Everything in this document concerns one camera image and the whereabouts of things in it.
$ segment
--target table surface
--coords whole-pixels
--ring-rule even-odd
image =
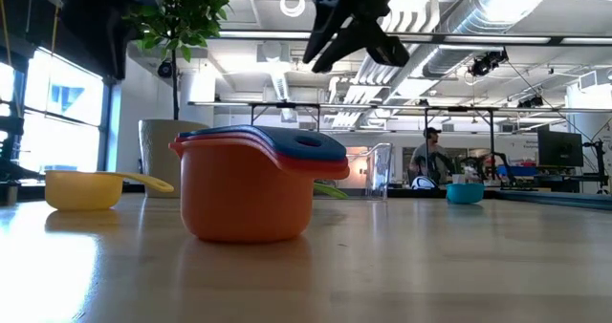
[[[315,201],[302,237],[207,244],[175,200],[0,208],[0,322],[610,322],[612,215]]]

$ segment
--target blue bowl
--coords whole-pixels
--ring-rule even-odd
[[[447,200],[453,204],[476,204],[485,196],[481,183],[447,184]]]

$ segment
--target person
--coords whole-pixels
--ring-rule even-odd
[[[444,149],[444,147],[440,146],[438,144],[438,139],[439,139],[439,135],[442,131],[437,130],[433,127],[428,127],[424,132],[423,135],[427,138],[427,146],[429,148],[429,155],[431,156],[432,153],[437,152],[443,156],[447,155],[447,150]],[[418,157],[425,157],[426,154],[426,144],[423,143],[422,145],[420,145],[419,147],[417,147],[414,150],[414,153],[412,153],[412,159],[410,160],[410,170],[414,171],[414,172],[418,172],[419,171],[419,164],[417,164],[416,159]],[[438,169],[440,170],[441,174],[446,174],[448,172],[444,162],[440,159],[436,159],[436,165],[438,166]],[[422,163],[421,164],[421,171],[423,172],[424,175],[427,175],[427,166]],[[441,183],[445,183],[446,182],[446,177],[442,177]]]

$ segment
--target potted plant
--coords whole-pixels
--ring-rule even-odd
[[[207,126],[179,120],[179,70],[177,52],[191,60],[189,47],[205,47],[207,39],[218,37],[221,19],[227,19],[223,10],[230,0],[163,0],[159,7],[135,7],[126,18],[140,33],[137,41],[143,52],[159,52],[162,68],[171,71],[174,119],[146,119],[139,124],[142,169],[173,184],[174,193],[147,191],[153,197],[178,197],[180,194],[180,164],[168,150],[168,143],[178,133]]]

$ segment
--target computer monitor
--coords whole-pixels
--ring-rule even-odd
[[[539,165],[584,166],[580,134],[538,131]]]

